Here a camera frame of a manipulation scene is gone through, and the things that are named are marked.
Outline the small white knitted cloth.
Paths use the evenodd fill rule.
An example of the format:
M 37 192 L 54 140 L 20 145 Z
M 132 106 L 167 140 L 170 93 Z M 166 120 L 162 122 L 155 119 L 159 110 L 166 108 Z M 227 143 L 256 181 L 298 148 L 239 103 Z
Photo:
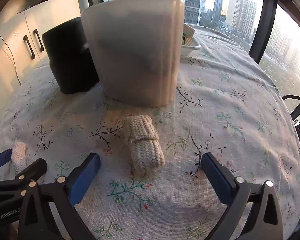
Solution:
M 12 150 L 11 161 L 16 174 L 27 168 L 27 146 L 24 142 L 15 142 Z

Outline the beige knitted cloth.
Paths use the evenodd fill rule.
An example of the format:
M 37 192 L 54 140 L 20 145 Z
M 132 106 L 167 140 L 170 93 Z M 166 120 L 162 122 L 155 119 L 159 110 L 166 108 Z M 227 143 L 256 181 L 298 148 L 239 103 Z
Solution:
M 134 170 L 138 174 L 165 165 L 159 136 L 149 115 L 125 117 L 123 129 L 125 144 L 129 148 Z

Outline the blue tissue pack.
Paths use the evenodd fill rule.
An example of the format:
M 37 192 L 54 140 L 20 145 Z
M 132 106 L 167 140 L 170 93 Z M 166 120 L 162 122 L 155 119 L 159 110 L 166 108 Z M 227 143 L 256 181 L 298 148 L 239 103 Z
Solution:
M 195 30 L 187 25 L 183 24 L 183 46 L 189 46 L 192 43 Z

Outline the cream cabinet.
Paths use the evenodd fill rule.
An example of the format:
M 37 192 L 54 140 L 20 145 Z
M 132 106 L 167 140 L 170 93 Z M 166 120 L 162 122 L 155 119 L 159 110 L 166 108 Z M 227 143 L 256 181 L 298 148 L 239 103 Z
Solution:
M 46 49 L 39 51 L 33 30 L 38 30 L 42 41 L 43 33 L 80 14 L 78 0 L 49 0 L 18 13 L 0 26 L 0 117 L 30 72 L 47 60 Z M 25 35 L 35 53 L 34 60 L 23 41 Z

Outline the black cylindrical container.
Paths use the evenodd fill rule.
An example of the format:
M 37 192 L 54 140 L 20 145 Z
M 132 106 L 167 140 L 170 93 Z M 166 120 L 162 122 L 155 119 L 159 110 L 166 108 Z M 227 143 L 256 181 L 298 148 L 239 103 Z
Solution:
M 62 93 L 87 92 L 99 82 L 80 17 L 46 31 L 42 39 Z

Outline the floral tablecloth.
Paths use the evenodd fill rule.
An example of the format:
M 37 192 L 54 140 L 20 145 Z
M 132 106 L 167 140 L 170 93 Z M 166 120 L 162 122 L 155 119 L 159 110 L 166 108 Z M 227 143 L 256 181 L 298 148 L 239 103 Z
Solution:
M 46 160 L 45 182 L 67 176 L 89 153 L 101 169 L 76 209 L 96 239 L 204 239 L 225 210 L 199 168 L 211 152 L 234 176 L 274 183 L 287 239 L 300 218 L 300 142 L 270 77 L 229 37 L 200 27 L 199 51 L 180 59 L 174 100 L 136 107 L 88 92 L 63 94 L 48 65 L 36 68 L 0 119 L 0 152 L 27 146 Z M 165 165 L 133 169 L 123 119 L 148 115 Z

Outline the translucent white container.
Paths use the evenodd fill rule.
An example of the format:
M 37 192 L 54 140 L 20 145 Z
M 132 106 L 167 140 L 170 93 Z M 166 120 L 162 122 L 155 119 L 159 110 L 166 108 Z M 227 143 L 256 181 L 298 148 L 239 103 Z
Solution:
M 111 0 L 81 20 L 105 94 L 159 107 L 175 93 L 184 23 L 182 0 Z

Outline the white plastic tray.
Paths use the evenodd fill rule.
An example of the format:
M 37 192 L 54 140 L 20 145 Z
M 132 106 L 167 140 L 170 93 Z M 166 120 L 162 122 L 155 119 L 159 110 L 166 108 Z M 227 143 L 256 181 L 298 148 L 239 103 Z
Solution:
M 200 43 L 196 40 L 195 37 L 187 38 L 186 44 L 181 46 L 181 56 L 188 56 L 190 53 L 192 53 L 195 50 L 201 49 Z

